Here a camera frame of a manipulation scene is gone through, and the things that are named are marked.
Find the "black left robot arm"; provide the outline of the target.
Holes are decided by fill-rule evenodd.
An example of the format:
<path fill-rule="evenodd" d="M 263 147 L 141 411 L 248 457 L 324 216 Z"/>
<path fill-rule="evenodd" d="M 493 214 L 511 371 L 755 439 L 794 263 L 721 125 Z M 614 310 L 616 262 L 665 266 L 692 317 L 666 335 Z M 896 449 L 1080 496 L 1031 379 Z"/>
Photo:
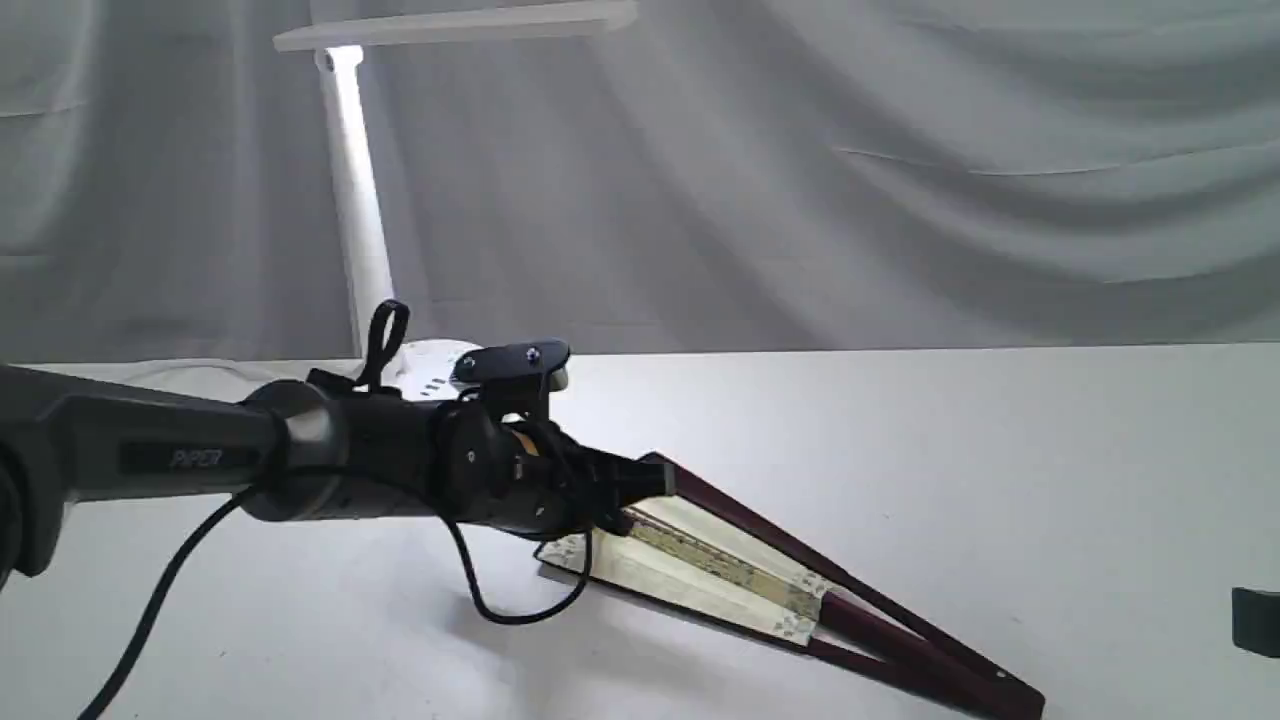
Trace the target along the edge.
<path fill-rule="evenodd" d="M 623 536 L 675 471 L 483 398 L 412 401 L 325 372 L 239 402 L 3 368 L 3 573 L 44 573 L 76 503 L 238 495 L 261 521 L 443 518 L 522 539 Z"/>

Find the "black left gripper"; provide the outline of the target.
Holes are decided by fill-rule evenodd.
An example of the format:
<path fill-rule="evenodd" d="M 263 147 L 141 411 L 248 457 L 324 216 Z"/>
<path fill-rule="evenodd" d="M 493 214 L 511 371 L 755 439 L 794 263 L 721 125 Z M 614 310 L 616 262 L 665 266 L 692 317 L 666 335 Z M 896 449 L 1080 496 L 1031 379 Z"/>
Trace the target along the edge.
<path fill-rule="evenodd" d="M 675 496 L 676 468 L 657 455 L 611 455 L 600 488 L 611 506 Z M 435 514 L 526 541 L 580 533 L 594 520 L 550 428 L 498 421 L 476 402 L 449 402 L 435 421 Z"/>

